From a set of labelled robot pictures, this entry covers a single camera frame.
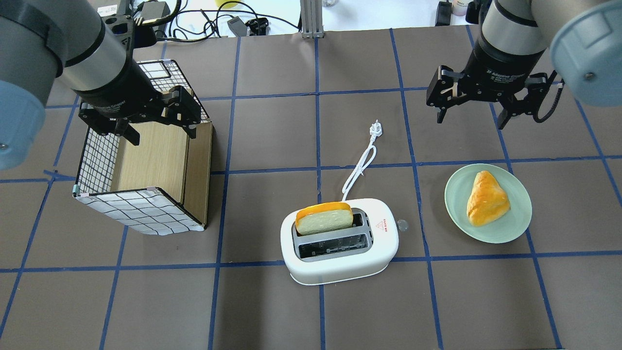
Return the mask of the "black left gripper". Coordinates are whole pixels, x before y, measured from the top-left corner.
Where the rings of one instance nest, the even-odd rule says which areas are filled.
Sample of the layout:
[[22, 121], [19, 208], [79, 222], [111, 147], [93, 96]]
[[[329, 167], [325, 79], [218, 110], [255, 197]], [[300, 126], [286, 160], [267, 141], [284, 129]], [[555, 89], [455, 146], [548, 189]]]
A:
[[135, 146], [139, 145], [140, 134], [129, 122], [175, 125], [194, 139], [202, 121], [202, 107], [188, 89], [174, 86], [162, 94], [133, 60], [127, 60], [121, 73], [106, 86], [78, 91], [78, 95], [91, 106], [79, 109], [79, 117], [87, 126], [99, 135], [112, 133]]

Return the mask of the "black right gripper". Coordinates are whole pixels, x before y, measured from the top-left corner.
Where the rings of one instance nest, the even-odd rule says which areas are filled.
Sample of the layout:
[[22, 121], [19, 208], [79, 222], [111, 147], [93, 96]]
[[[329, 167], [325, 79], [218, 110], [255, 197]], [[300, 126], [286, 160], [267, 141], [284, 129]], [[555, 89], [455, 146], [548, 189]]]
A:
[[[557, 97], [544, 117], [538, 117], [557, 73], [529, 75], [535, 67], [535, 54], [516, 55], [496, 49], [486, 39], [478, 38], [462, 72], [447, 66], [439, 66], [427, 88], [427, 106], [437, 111], [437, 122], [442, 123], [449, 108], [467, 102], [467, 95], [478, 101], [485, 97], [493, 101], [502, 94], [503, 107], [496, 122], [497, 129], [504, 129], [512, 117], [531, 115], [536, 123], [543, 123], [557, 108]], [[514, 93], [523, 88], [527, 94], [518, 100]]]

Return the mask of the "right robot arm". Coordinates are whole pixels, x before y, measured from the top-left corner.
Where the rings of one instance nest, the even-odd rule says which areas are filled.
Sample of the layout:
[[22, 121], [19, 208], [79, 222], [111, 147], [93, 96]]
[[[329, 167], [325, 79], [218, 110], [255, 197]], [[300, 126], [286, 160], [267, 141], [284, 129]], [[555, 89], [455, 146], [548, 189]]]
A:
[[474, 0], [466, 20], [479, 24], [465, 68], [439, 66], [426, 104], [437, 122], [468, 101], [498, 102], [497, 127], [525, 114], [538, 115], [557, 76], [562, 91], [587, 105], [621, 104], [622, 3], [619, 0]]

